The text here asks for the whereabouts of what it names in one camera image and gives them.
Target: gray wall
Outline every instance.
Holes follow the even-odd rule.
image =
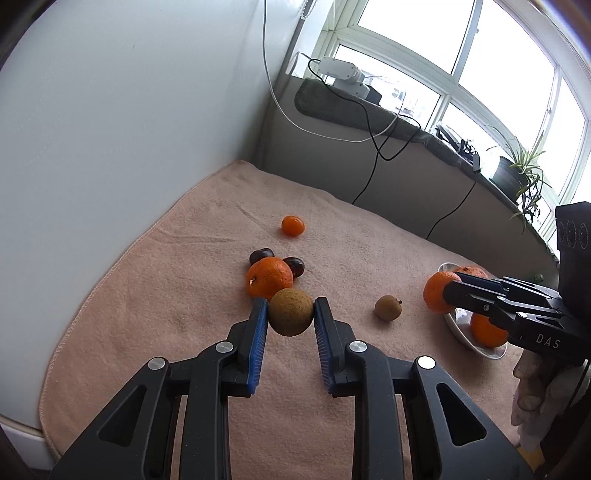
[[[292,77],[281,98],[283,109],[295,123],[330,137],[361,140],[368,136],[367,132],[300,114],[293,101],[300,84],[301,79]],[[319,138],[298,130],[277,110],[266,139],[259,159],[262,169],[326,190],[346,202],[361,191],[374,164],[371,141],[352,144]],[[390,139],[382,152],[392,156],[403,145]],[[424,238],[437,219],[462,201],[472,184],[473,180],[422,145],[410,144],[391,162],[378,161],[374,178],[356,205]],[[556,286],[557,269],[551,255],[529,230],[520,236],[521,219],[510,219],[511,215],[477,184],[464,205],[439,223],[430,240],[497,276],[529,280],[534,274],[543,274],[548,286]]]
[[[301,2],[268,0],[272,74]],[[0,414],[38,426],[57,342],[125,249],[248,158],[262,0],[59,0],[0,71]]]

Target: white bowl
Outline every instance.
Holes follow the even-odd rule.
[[[451,272],[458,267],[459,265],[448,262],[442,264],[437,269],[437,271]],[[472,331],[470,330],[471,317],[472,312],[469,312],[464,309],[456,309],[455,312],[446,313],[443,315],[443,319],[447,323],[447,326],[462,345],[468,347],[470,350],[477,353],[478,355],[482,355],[488,358],[489,360],[498,360],[499,358],[503,358],[503,356],[507,352],[507,343],[505,342],[504,345],[498,346],[496,348],[488,348],[480,345],[476,340],[474,340],[474,337],[472,336]]]

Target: pink cloth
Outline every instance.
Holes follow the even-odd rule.
[[[279,230],[290,214],[306,223],[301,237]],[[520,349],[510,345],[499,361],[476,356],[423,303],[425,281],[440,264],[471,262],[326,192],[240,161],[185,194],[80,309],[41,396],[41,424],[54,454],[60,456],[150,358],[195,356],[246,319],[248,256],[263,247],[301,258],[306,271],[294,286],[312,298],[328,297],[335,318],[350,323],[359,339],[396,358],[431,355],[517,438],[510,416]],[[392,323],[372,313],[385,294],[403,301]],[[353,399],[326,393],[313,327],[293,338],[269,329],[256,395],[231,398],[229,408],[235,480],[350,478]]]

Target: dark purple grape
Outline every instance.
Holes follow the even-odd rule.
[[[294,274],[294,278],[301,277],[302,273],[304,272],[304,262],[302,260],[296,257],[287,257],[284,258],[283,261]]]
[[[274,256],[275,254],[273,253],[273,250],[271,250],[270,248],[261,248],[260,250],[255,250],[253,253],[251,253],[251,256],[248,257],[248,261],[251,263],[251,265],[254,265],[256,262],[263,258]]]

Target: triangular cutout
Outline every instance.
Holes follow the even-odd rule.
[[[449,386],[440,383],[437,386],[437,393],[454,445],[459,447],[486,437],[486,429]]]
[[[99,439],[128,447],[134,437],[135,426],[138,423],[139,411],[142,408],[145,395],[146,387],[144,385],[134,389],[100,428]]]

